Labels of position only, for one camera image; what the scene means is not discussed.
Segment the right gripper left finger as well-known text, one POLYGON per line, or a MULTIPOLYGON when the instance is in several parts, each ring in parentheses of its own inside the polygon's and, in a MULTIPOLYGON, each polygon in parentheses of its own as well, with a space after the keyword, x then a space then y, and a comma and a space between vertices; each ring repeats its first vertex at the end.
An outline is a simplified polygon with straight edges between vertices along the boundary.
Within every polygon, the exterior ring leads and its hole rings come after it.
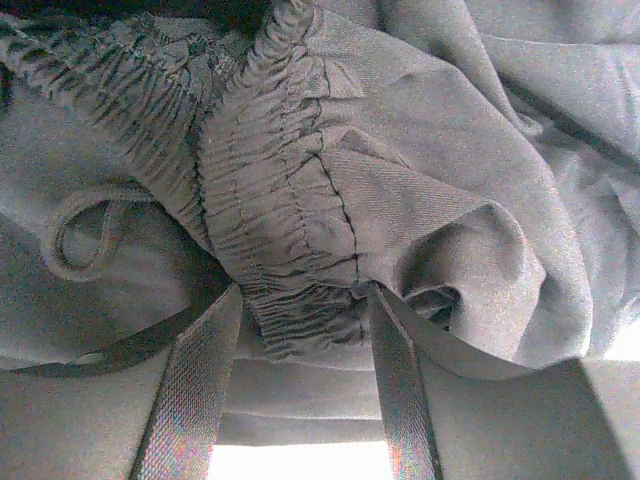
POLYGON ((236 285, 75 361, 1 375, 5 479, 203 479, 243 317, 236 285))

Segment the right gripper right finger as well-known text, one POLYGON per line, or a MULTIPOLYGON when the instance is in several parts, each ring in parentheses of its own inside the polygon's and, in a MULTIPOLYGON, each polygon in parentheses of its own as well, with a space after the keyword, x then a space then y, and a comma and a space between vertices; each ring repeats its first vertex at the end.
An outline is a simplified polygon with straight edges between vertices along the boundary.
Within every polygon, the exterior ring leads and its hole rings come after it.
POLYGON ((374 285, 372 350, 397 479, 635 479, 639 365, 541 369, 460 340, 374 285))

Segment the black trousers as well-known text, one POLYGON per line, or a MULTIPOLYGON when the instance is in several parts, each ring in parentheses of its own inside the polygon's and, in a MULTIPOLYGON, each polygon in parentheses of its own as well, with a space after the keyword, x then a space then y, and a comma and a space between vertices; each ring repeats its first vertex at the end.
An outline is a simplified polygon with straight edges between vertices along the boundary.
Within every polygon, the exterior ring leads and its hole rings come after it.
POLYGON ((379 284, 498 357, 639 321, 635 1, 5 1, 1 366, 245 303, 226 441, 377 436, 379 284))

